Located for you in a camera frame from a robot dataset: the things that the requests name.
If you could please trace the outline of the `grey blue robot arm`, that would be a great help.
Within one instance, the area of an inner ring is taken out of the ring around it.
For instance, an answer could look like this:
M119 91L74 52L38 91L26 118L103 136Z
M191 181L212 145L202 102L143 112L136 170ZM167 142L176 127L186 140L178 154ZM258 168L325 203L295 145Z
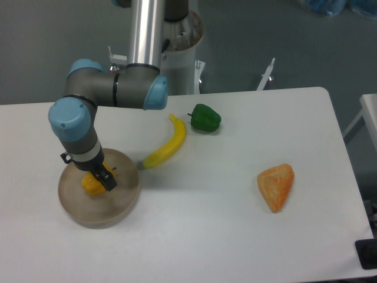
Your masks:
M167 105L168 79L160 74L161 55L172 45L163 38L164 24L181 23L188 1L114 1L131 9L130 51L125 71L106 73L101 64L80 59L67 76L64 95L49 109L48 120L59 138L66 164L91 172L107 191L117 186L105 168L104 152L94 128L99 106L162 110Z

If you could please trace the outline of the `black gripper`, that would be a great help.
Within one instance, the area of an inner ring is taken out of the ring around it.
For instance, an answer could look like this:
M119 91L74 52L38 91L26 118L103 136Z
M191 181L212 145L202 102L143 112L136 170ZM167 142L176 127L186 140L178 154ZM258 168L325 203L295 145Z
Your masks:
M60 157L65 164L73 163L79 170L94 173L93 176L106 191L110 192L117 186L114 169L103 165L104 153L101 146L71 147L60 154Z

